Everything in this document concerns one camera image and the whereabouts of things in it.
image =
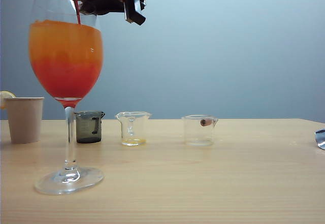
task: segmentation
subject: glass base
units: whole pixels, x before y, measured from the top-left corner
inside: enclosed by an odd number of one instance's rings
[[[194,145],[194,146],[209,146],[212,145],[213,142],[208,139],[193,139],[193,140],[186,140],[186,144]]]
[[[146,143],[145,139],[123,139],[122,144],[126,146],[138,146],[140,144]]]
[[[94,186],[104,178],[96,168],[75,168],[50,173],[35,183],[38,192],[49,195],[64,195]]]

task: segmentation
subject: clear glass beaker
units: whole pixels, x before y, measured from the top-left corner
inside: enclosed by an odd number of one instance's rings
[[[145,111],[120,112],[115,117],[121,122],[122,144],[137,146],[145,143],[145,123],[151,116]]]
[[[102,140],[103,111],[80,111],[75,115],[78,143],[96,143]]]
[[[206,146],[213,143],[213,129],[218,119],[210,115],[189,115],[182,117],[186,144]]]

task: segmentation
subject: dark gray beaker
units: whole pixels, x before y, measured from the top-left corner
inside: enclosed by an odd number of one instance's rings
[[[79,111],[76,115],[76,138],[78,143],[96,143],[102,140],[102,111]]]

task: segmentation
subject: lemon slice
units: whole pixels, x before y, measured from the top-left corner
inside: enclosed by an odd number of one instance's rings
[[[0,107],[1,107],[1,109],[6,108],[5,98],[14,98],[14,97],[16,97],[16,96],[9,91],[6,91],[6,90],[0,91]]]

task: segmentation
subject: orange liquid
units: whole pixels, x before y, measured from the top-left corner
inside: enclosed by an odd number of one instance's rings
[[[101,32],[74,23],[37,21],[30,25],[29,57],[47,92],[64,107],[75,107],[101,72]]]

